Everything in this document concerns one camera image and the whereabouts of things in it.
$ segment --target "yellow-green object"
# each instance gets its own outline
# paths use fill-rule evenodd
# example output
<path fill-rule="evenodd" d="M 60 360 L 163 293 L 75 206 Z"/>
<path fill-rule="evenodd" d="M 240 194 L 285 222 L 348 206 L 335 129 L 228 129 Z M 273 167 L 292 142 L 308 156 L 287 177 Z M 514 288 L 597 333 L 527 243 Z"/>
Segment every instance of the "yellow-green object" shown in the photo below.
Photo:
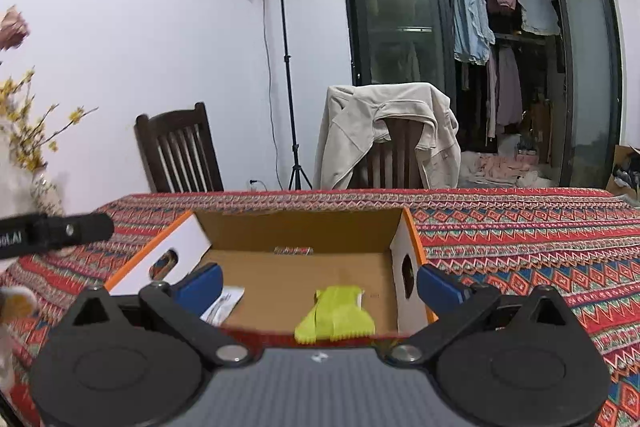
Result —
<path fill-rule="evenodd" d="M 316 291 L 316 305 L 294 331 L 296 341 L 337 341 L 364 337 L 376 332 L 376 325 L 360 305 L 362 289 L 357 286 L 329 286 Z"/>

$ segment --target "red tablecloth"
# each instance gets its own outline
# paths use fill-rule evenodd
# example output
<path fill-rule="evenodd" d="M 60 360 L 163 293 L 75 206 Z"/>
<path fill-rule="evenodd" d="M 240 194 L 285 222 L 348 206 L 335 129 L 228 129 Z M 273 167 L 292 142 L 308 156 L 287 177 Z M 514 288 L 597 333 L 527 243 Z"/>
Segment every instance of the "red tablecloth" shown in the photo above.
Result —
<path fill-rule="evenodd" d="M 80 290 L 100 283 L 187 209 L 233 212 L 408 206 L 427 257 L 460 276 L 504 293 L 525 295 L 537 284 L 563 294 L 603 354 L 612 386 L 602 427 L 640 418 L 640 212 L 608 192 L 583 188 L 347 190 L 215 194 L 140 194 L 100 210 L 116 230 L 110 241 L 71 256 L 23 257 L 0 276 L 24 285 L 40 311 L 12 323 L 18 385 L 12 400 L 37 425 L 28 394 L 28 368 L 49 329 Z"/>

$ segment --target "white logo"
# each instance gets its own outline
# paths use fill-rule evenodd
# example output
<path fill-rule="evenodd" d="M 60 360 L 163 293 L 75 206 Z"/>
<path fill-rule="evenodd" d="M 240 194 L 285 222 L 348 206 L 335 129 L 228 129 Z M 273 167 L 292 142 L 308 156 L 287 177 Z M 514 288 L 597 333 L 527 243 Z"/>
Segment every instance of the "white logo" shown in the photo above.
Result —
<path fill-rule="evenodd" d="M 311 360 L 318 363 L 322 363 L 328 358 L 329 358 L 329 355 L 326 353 L 323 353 L 322 351 L 318 351 L 316 354 L 311 356 Z"/>
<path fill-rule="evenodd" d="M 10 247 L 11 245 L 19 245 L 22 242 L 22 232 L 5 233 L 0 235 L 0 247 Z"/>

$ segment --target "white paper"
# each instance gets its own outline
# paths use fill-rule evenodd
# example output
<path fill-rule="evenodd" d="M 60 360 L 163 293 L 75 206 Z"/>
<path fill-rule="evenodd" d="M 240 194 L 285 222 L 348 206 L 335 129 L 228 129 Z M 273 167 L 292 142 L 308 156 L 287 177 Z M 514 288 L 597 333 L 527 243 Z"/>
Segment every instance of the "white paper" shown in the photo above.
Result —
<path fill-rule="evenodd" d="M 219 326 L 231 314 L 242 295 L 244 295 L 244 288 L 223 286 L 220 297 L 207 308 L 207 311 L 200 318 L 212 326 Z"/>

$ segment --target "chair backrest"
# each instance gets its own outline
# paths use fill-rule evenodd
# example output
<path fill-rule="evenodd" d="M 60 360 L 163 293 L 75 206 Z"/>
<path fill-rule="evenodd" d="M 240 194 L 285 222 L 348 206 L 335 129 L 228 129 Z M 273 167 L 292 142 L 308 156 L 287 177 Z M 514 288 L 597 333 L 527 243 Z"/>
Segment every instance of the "chair backrest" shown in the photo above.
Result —
<path fill-rule="evenodd" d="M 136 118 L 136 132 L 158 192 L 223 190 L 204 104 Z"/>
<path fill-rule="evenodd" d="M 374 143 L 353 169 L 350 188 L 423 188 L 415 158 L 423 124 L 386 118 L 391 142 Z"/>

